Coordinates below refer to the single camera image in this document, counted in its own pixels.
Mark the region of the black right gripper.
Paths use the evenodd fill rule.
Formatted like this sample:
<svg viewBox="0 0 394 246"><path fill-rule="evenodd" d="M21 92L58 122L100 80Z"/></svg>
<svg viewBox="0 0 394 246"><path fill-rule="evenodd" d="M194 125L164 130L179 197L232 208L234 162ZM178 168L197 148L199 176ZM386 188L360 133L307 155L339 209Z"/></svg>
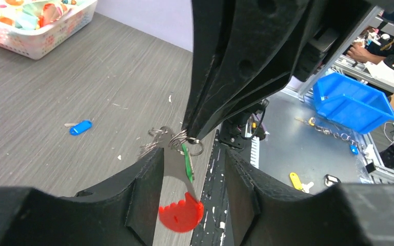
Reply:
<svg viewBox="0 0 394 246"><path fill-rule="evenodd" d="M204 138L292 74L307 81L374 7L393 12L394 1L236 1L224 58L187 135Z"/></svg>

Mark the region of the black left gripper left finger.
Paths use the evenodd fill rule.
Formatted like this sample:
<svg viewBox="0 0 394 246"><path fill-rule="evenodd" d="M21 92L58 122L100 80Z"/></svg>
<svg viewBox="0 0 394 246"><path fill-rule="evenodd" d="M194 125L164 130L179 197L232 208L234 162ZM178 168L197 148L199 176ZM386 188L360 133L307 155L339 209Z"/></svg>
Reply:
<svg viewBox="0 0 394 246"><path fill-rule="evenodd" d="M163 175L159 148L73 197L0 187L0 245L152 245Z"/></svg>

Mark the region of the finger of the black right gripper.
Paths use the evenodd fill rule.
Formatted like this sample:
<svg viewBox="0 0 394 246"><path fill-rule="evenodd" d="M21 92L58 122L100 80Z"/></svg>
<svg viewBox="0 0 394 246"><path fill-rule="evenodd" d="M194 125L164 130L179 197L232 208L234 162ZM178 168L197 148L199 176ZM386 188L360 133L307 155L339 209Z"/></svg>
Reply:
<svg viewBox="0 0 394 246"><path fill-rule="evenodd" d="M193 60L191 89L183 130L191 130L196 110L205 98L211 75L217 72L230 38L236 1L192 1Z"/></svg>

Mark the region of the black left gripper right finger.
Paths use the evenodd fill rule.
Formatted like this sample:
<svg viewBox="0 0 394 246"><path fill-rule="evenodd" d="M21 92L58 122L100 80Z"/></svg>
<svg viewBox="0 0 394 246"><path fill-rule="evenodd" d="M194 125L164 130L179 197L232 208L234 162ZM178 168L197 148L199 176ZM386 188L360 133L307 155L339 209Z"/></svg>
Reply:
<svg viewBox="0 0 394 246"><path fill-rule="evenodd" d="M225 155L235 245L394 245L394 184L340 183L310 195Z"/></svg>

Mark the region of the red key tag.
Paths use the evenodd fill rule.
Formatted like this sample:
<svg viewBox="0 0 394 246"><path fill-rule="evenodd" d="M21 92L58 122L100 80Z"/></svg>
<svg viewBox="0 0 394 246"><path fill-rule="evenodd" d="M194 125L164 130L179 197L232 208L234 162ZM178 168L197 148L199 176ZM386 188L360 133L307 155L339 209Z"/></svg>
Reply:
<svg viewBox="0 0 394 246"><path fill-rule="evenodd" d="M204 205L189 192L177 203L159 207L160 222L177 233L192 231L200 223L204 215Z"/></svg>

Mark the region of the green key tag key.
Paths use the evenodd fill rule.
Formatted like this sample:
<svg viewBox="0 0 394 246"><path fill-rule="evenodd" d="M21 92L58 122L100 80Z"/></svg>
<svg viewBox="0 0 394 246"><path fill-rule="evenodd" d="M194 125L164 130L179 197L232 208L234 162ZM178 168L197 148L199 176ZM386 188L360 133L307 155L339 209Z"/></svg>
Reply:
<svg viewBox="0 0 394 246"><path fill-rule="evenodd" d="M186 147L186 145L183 143L182 144L182 150L184 152L185 156L185 165L186 165L186 175L190 182L194 181L194 171L193 171L193 166L192 166L192 159L191 155L189 153L189 149Z"/></svg>

